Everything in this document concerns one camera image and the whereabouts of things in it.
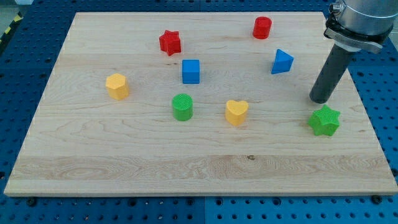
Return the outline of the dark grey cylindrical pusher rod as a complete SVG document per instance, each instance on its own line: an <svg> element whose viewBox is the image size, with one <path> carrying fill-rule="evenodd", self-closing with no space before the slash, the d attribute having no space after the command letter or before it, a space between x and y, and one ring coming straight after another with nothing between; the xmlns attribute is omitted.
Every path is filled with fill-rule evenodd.
<svg viewBox="0 0 398 224"><path fill-rule="evenodd" d="M354 52L334 44L309 94L318 104L326 103L345 73Z"/></svg>

